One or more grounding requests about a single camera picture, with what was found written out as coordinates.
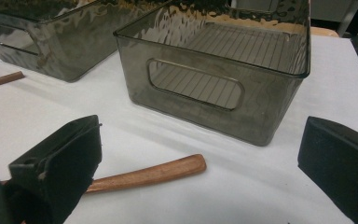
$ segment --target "white table surface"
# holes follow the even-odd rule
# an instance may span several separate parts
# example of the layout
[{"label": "white table surface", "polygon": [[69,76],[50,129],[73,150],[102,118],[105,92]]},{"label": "white table surface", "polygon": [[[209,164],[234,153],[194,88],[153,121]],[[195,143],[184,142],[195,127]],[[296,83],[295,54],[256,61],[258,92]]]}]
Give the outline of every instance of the white table surface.
[{"label": "white table surface", "polygon": [[351,223],[297,167],[308,116],[358,132],[358,57],[349,39],[312,36],[311,74],[267,147],[133,104],[118,53],[76,83],[0,61],[0,179],[7,165],[65,123],[99,116],[95,178],[202,154],[207,171],[155,186],[84,196],[65,223]]}]

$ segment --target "wooden handle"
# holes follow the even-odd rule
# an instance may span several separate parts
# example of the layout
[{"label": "wooden handle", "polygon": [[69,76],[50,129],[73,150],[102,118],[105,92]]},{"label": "wooden handle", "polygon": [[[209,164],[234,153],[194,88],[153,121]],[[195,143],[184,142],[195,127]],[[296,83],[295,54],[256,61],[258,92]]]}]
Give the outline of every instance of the wooden handle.
[{"label": "wooden handle", "polygon": [[189,175],[195,175],[205,171],[205,169],[206,163],[202,155],[192,155],[177,161],[170,161],[143,170],[94,180],[86,193],[114,189],[128,189],[157,184]]},{"label": "wooden handle", "polygon": [[339,37],[336,31],[329,30],[320,27],[310,27],[310,33],[312,35],[324,35],[324,36],[332,36],[332,37]]},{"label": "wooden handle", "polygon": [[12,73],[10,75],[0,77],[0,85],[11,82],[11,81],[15,81],[15,80],[23,78],[23,77],[24,77],[24,75],[22,74],[22,72],[16,72],[16,73]]}]

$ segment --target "plastic bin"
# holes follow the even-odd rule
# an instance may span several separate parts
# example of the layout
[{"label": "plastic bin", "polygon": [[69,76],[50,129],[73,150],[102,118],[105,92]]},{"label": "plastic bin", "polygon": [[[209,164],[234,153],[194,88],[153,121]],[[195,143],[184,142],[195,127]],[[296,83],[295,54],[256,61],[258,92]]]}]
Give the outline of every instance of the plastic bin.
[{"label": "plastic bin", "polygon": [[159,0],[0,0],[0,59],[73,82],[117,49],[112,33]]},{"label": "plastic bin", "polygon": [[118,29],[130,98],[267,145],[310,73],[310,12],[308,0],[266,8],[172,1]]}]

